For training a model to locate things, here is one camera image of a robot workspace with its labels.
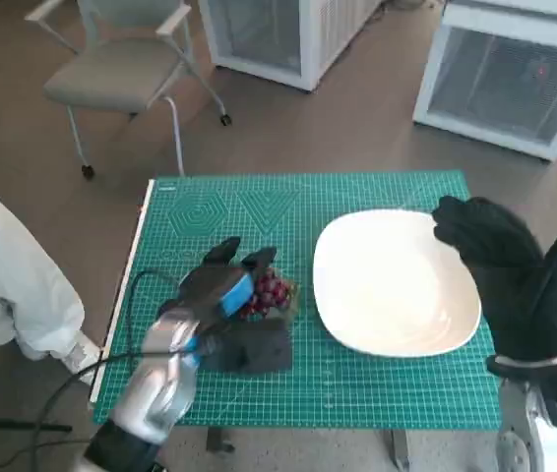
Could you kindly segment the left bare black robot hand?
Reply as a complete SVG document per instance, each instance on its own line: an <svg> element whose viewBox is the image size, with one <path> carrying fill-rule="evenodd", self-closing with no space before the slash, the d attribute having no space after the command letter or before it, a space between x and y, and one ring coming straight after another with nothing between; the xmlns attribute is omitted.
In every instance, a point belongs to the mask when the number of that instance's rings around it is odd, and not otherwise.
<svg viewBox="0 0 557 472"><path fill-rule="evenodd" d="M213 246L180 282L177 297L166 301L157 317L196 321L203 327L233 318L249 304L255 282L274 262L275 247L263 247L238 261L241 238Z"/></svg>

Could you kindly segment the right black gloved robot hand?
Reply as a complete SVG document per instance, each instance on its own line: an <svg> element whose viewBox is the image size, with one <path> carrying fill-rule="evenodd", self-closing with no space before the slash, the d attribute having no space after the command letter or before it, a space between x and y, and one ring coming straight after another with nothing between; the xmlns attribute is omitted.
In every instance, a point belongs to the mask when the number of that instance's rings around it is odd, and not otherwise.
<svg viewBox="0 0 557 472"><path fill-rule="evenodd" d="M445 196L432 216L434 236L457 250L474 280L495 353L557 357L557 237L542 250L522 219L482 197Z"/></svg>

